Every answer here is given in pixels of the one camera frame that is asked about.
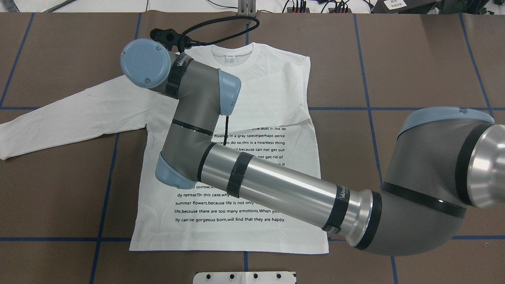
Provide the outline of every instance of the brown surface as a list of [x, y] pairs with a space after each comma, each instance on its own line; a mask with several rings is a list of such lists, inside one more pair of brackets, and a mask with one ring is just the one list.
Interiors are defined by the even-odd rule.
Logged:
[[505, 107], [505, 17], [478, 17], [463, 14], [468, 41], [482, 84], [493, 108]]
[[0, 242], [0, 283], [88, 283], [95, 242]]
[[130, 252], [102, 243], [95, 283], [192, 283], [198, 272], [243, 271], [243, 252]]
[[[118, 54], [135, 36], [138, 13], [36, 14], [22, 49], [0, 123], [121, 75]], [[231, 13], [143, 13], [139, 37], [150, 29], [185, 28]], [[31, 14], [0, 13], [0, 83], [10, 74]], [[310, 107], [360, 107], [311, 110], [325, 179], [360, 190], [379, 187], [369, 113], [351, 15], [270, 15], [250, 41], [311, 57]], [[464, 16], [476, 64], [492, 107], [504, 107], [502, 46], [504, 17]], [[357, 15], [371, 114], [382, 174], [395, 137], [412, 111], [396, 107], [486, 104], [457, 15]], [[212, 40], [242, 29], [244, 22], [222, 23], [190, 34]], [[299, 37], [306, 35], [306, 41]], [[224, 42], [235, 48], [245, 36]], [[505, 111], [493, 110], [497, 123]], [[0, 282], [90, 282], [107, 190], [115, 135], [37, 151], [0, 161]], [[105, 238], [131, 237], [146, 143], [145, 129], [119, 135]], [[345, 242], [330, 242], [329, 255], [243, 252], [129, 252], [123, 240], [102, 240], [94, 283], [191, 283], [196, 272], [291, 270], [298, 283], [503, 283], [505, 206], [469, 209], [458, 235], [482, 240], [453, 240], [432, 252], [395, 258], [367, 254]], [[28, 237], [65, 237], [66, 242], [36, 242]], [[72, 238], [91, 238], [86, 242]]]
[[311, 58], [309, 107], [367, 106], [352, 15], [259, 13], [258, 19], [250, 41]]
[[357, 17], [372, 107], [486, 107], [458, 15]]
[[431, 252], [395, 261], [398, 283], [505, 283], [503, 240], [453, 240]]
[[329, 255], [250, 252], [249, 270], [296, 271], [297, 283], [394, 283], [388, 256], [359, 251], [344, 241], [333, 241], [329, 246]]

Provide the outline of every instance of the long sleeve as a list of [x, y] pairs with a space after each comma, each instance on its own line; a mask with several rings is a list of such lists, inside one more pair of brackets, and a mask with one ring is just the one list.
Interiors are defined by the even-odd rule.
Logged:
[[145, 127], [162, 95], [117, 77], [0, 124], [0, 159]]

